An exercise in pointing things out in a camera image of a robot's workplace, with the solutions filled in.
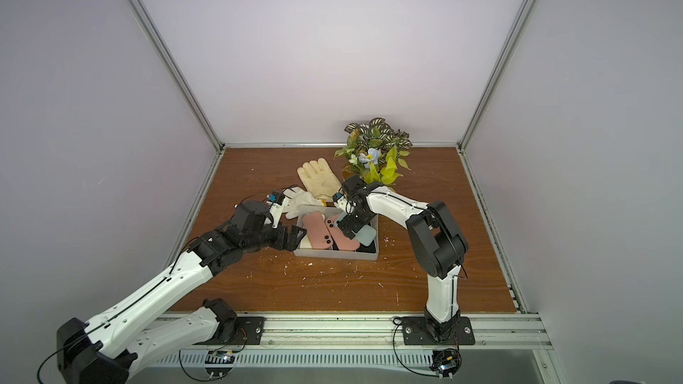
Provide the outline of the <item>left connector board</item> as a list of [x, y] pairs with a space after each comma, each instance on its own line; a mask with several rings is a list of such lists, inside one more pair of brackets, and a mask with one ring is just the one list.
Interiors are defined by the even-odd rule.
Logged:
[[209, 380], [221, 380], [233, 369], [236, 355], [232, 351], [209, 351], [204, 362]]

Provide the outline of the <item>mint green phone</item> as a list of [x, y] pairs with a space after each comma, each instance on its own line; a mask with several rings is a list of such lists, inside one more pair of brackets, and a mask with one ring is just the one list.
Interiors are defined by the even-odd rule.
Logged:
[[365, 225], [356, 233], [354, 239], [363, 246], [369, 246], [375, 241], [376, 235], [377, 230], [374, 227]]

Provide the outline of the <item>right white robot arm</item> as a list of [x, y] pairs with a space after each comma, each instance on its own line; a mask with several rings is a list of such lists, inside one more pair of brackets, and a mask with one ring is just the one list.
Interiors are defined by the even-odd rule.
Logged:
[[414, 256], [428, 275], [425, 331], [435, 343], [455, 337], [461, 317], [457, 280], [469, 245], [446, 204], [417, 201], [380, 182], [366, 183], [359, 176], [341, 185], [333, 203], [345, 212], [340, 223], [345, 236], [359, 233], [377, 215], [406, 229]]

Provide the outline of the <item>right connector board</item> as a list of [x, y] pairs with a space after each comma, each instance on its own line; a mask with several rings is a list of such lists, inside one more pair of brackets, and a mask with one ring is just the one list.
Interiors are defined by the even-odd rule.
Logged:
[[452, 380], [462, 367], [462, 355], [457, 348], [444, 348], [432, 351], [430, 369], [440, 380]]

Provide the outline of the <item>white cotton glove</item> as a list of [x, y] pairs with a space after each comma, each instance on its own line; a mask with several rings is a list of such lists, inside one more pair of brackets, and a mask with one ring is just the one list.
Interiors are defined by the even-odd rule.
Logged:
[[283, 213], [288, 220], [297, 218], [300, 209], [304, 206], [325, 207], [327, 205], [323, 199], [314, 197], [311, 193], [298, 186], [287, 188], [283, 195], [288, 198], [287, 206], [283, 209]]

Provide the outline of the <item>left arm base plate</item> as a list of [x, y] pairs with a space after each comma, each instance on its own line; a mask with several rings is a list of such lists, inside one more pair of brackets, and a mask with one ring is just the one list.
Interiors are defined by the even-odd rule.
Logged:
[[266, 318], [264, 316], [238, 316], [220, 323], [208, 345], [259, 345], [263, 336]]

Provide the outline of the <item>aluminium front rail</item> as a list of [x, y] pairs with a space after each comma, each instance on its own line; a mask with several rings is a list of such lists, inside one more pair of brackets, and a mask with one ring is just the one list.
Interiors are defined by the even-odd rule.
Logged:
[[[400, 316], [409, 313], [241, 313], [264, 316], [263, 336], [249, 350], [389, 350], [407, 346], [399, 330]], [[476, 344], [459, 346], [472, 350], [550, 350], [551, 340], [540, 316], [534, 314], [466, 314], [471, 320]]]

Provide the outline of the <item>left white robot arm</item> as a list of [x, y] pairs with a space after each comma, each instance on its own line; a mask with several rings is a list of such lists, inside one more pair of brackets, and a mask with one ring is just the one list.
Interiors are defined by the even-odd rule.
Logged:
[[306, 231], [272, 222], [269, 213], [233, 217], [194, 238], [176, 261], [133, 294], [82, 321], [72, 318], [56, 333], [53, 358], [67, 383], [125, 383], [133, 375], [196, 343], [245, 343], [237, 313], [221, 299], [179, 321], [149, 329], [167, 309], [202, 284], [265, 247], [293, 251]]

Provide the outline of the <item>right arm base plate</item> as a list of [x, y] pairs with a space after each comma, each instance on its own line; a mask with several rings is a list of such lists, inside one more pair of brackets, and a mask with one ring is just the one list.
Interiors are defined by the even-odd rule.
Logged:
[[397, 318], [404, 344], [407, 346], [474, 346], [476, 344], [471, 320], [456, 316], [444, 324], [424, 316]]

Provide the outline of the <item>artificial plant in vase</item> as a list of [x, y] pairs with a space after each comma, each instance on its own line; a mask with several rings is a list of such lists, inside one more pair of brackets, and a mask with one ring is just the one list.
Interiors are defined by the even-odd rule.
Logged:
[[402, 177], [400, 168], [410, 169], [406, 160], [413, 147], [410, 135], [393, 129], [385, 118], [349, 123], [344, 131], [348, 134], [346, 144], [334, 156], [346, 159], [345, 172], [367, 184], [379, 182], [391, 187]]

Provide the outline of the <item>connector board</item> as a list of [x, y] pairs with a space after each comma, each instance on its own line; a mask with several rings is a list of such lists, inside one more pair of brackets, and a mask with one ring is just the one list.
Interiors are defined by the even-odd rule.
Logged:
[[457, 348], [444, 348], [432, 351], [430, 369], [440, 380], [452, 380], [462, 367], [462, 355]]
[[221, 380], [233, 369], [236, 355], [232, 351], [209, 351], [204, 362], [209, 380]]

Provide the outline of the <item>cream rubber glove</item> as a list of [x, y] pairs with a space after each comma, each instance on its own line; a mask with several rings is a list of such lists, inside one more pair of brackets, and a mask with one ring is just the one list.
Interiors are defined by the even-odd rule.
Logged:
[[332, 202], [342, 186], [325, 158], [305, 162], [297, 169], [297, 174], [306, 190], [325, 202]]

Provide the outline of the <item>cream white phone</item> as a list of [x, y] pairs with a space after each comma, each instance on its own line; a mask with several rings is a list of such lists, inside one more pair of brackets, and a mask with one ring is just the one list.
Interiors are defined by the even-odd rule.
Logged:
[[312, 244], [311, 241], [309, 241], [309, 238], [307, 236], [304, 236], [302, 240], [300, 241], [300, 245], [298, 246], [298, 250], [302, 251], [310, 251], [312, 250]]

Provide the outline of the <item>pink phone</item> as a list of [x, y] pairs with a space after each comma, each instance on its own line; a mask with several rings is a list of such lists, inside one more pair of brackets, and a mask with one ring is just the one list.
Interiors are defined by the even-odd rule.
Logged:
[[359, 250], [360, 243], [355, 238], [348, 238], [339, 228], [339, 221], [345, 217], [344, 213], [337, 213], [325, 219], [327, 230], [330, 238], [334, 241], [335, 246], [339, 251], [355, 252]]
[[333, 248], [333, 240], [325, 216], [319, 211], [308, 213], [302, 217], [302, 225], [307, 231], [307, 238], [314, 250], [329, 250]]

